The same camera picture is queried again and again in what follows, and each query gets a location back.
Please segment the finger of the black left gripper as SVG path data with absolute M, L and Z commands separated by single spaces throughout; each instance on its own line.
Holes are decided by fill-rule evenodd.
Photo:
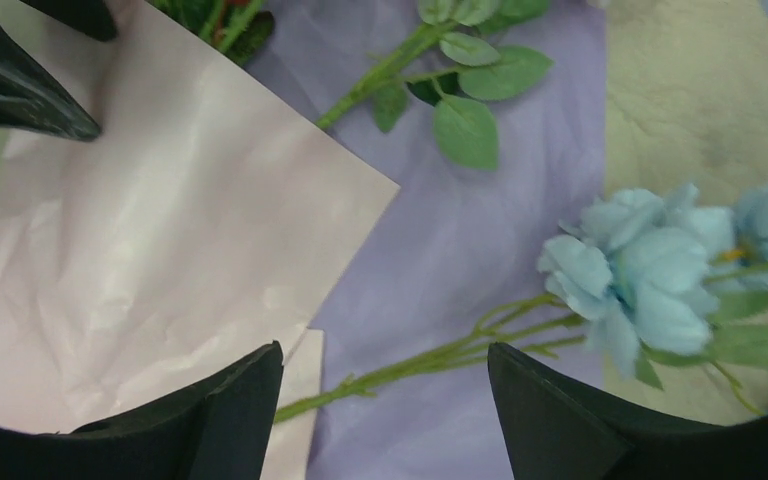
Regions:
M 97 41 L 118 35 L 116 21 L 104 0 L 21 0 L 25 5 Z
M 93 141 L 101 126 L 0 26 L 0 128 Z

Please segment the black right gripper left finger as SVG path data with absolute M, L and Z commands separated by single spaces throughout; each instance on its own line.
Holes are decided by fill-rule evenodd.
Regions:
M 203 380 L 68 434 L 0 427 L 0 479 L 258 479 L 282 362 L 274 341 Z

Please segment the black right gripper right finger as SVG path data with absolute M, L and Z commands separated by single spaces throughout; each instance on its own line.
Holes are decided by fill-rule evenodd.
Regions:
M 487 362 L 517 480 L 768 479 L 768 415 L 732 426 L 676 417 L 504 343 Z

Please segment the purple tissue paper sheet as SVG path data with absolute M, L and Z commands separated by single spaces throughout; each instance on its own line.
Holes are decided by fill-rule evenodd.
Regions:
M 506 43 L 542 51 L 554 66 L 536 88 L 494 106 L 494 172 L 445 159 L 422 103 L 388 134 L 367 106 L 334 125 L 334 138 L 400 192 L 314 320 L 325 335 L 325 388 L 463 336 L 491 308 L 540 291 L 541 243 L 603 186 L 605 28 L 601 10 L 554 1 L 508 32 Z M 304 475 L 510 478 L 486 366 L 403 379 L 321 409 Z

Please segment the blue flower stem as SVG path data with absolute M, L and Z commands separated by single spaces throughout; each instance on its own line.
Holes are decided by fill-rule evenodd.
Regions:
M 732 206 L 700 206 L 686 184 L 659 196 L 624 189 L 597 199 L 548 239 L 544 290 L 501 305 L 464 337 L 281 407 L 284 422 L 402 378 L 484 362 L 494 342 L 554 357 L 582 344 L 653 388 L 656 367 L 731 366 L 768 372 L 768 184 Z

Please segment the pink wrapping paper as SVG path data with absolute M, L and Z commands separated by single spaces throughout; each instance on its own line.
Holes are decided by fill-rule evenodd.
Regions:
M 310 322 L 396 183 L 144 1 L 118 38 L 44 25 L 36 58 L 99 119 L 15 131 L 0 171 L 0 427 L 68 434 L 280 343 L 277 407 L 317 394 Z M 302 479 L 316 417 L 258 479 Z

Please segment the artificial flower bouquet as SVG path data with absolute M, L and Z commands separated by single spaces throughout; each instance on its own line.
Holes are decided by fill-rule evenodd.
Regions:
M 546 1 L 420 1 L 419 26 L 373 66 L 315 124 L 334 126 L 369 102 L 377 128 L 390 132 L 412 99 L 433 109 L 432 136 L 456 165 L 495 170 L 500 140 L 489 105 L 539 84 L 552 68 L 544 53 L 492 42 L 544 15 Z

